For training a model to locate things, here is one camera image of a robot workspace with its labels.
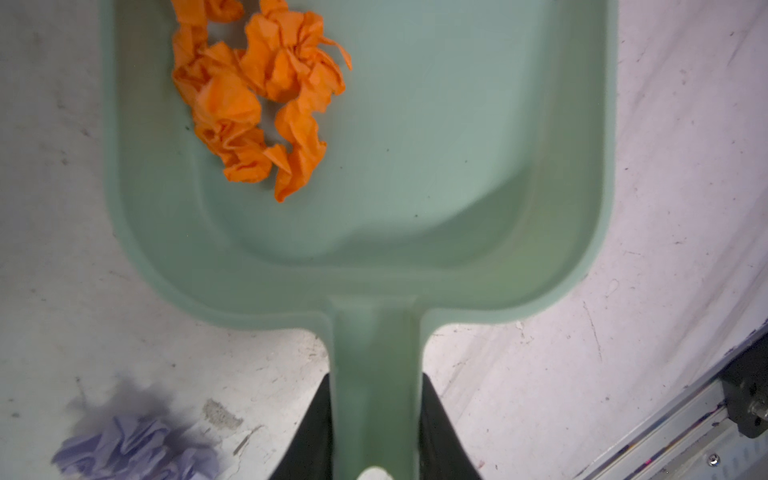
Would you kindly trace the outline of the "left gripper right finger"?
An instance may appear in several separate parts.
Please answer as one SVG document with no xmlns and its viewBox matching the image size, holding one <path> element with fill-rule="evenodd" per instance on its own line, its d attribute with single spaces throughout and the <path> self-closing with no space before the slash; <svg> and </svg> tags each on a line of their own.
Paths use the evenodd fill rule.
<svg viewBox="0 0 768 480">
<path fill-rule="evenodd" d="M 426 373 L 422 375 L 418 450 L 422 480 L 481 479 Z"/>
</svg>

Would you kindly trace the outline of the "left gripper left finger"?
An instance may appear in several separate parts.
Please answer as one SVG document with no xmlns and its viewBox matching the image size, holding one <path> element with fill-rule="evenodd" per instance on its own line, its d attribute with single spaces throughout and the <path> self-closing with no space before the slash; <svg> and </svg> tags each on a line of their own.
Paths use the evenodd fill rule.
<svg viewBox="0 0 768 480">
<path fill-rule="evenodd" d="M 270 480 L 332 478 L 332 408 L 326 374 Z"/>
</svg>

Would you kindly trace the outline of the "green plastic dustpan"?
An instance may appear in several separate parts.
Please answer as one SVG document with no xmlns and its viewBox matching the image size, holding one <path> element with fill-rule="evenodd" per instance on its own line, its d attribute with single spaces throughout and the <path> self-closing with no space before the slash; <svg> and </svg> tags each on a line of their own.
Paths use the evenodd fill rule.
<svg viewBox="0 0 768 480">
<path fill-rule="evenodd" d="M 230 329 L 329 354 L 335 479 L 426 470 L 422 355 L 455 323 L 528 317 L 587 274 L 614 180 L 614 1 L 300 1 L 354 69 L 328 151 L 284 203 L 235 185 L 171 80 L 166 1 L 100 5 L 104 190 L 127 257 Z"/>
</svg>

